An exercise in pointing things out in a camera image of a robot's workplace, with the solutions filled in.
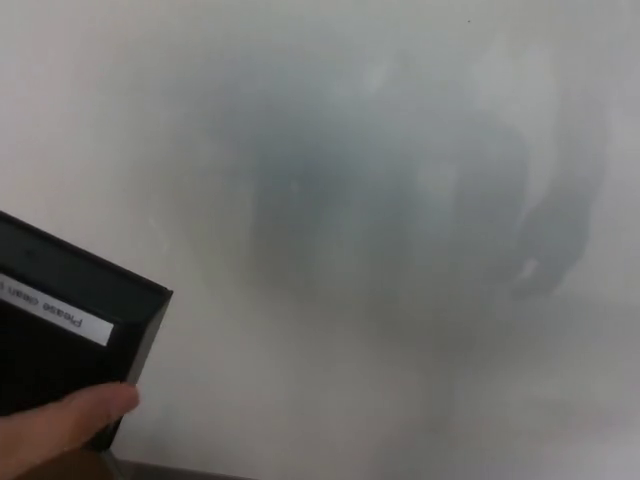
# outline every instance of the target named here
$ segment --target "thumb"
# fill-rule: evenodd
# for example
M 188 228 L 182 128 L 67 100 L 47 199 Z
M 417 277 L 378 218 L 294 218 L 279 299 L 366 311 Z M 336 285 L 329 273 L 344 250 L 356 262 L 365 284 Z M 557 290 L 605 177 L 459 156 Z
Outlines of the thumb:
M 111 383 L 0 418 L 0 480 L 15 478 L 63 452 L 81 447 L 138 403 L 135 387 Z

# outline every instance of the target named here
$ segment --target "fingernail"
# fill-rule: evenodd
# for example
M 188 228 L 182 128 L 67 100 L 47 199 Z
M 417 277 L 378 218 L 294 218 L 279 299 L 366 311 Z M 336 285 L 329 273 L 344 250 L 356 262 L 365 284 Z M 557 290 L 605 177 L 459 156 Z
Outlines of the fingernail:
M 117 394 L 109 400 L 111 417 L 115 420 L 129 413 L 140 404 L 138 389 L 132 385 L 122 385 Z

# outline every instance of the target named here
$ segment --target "please clean label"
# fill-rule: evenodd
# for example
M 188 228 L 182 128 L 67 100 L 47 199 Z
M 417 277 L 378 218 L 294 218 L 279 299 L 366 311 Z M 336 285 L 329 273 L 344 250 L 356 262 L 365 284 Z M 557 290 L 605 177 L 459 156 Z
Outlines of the please clean label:
M 106 346 L 113 324 L 0 273 L 0 300 Z

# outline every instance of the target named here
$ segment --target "wall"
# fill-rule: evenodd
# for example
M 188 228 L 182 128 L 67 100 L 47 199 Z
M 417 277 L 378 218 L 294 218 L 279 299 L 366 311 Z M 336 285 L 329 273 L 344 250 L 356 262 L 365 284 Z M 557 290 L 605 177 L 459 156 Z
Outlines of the wall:
M 116 453 L 635 478 L 638 15 L 3 2 L 0 208 L 176 290 Z

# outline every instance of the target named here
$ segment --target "white label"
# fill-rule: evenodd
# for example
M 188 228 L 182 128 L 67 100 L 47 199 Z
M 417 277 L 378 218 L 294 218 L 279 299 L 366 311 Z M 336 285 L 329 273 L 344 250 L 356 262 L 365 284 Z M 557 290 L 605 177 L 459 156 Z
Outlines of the white label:
M 83 312 L 0 273 L 0 300 L 4 300 L 60 328 L 88 338 L 103 347 L 109 342 L 113 324 Z

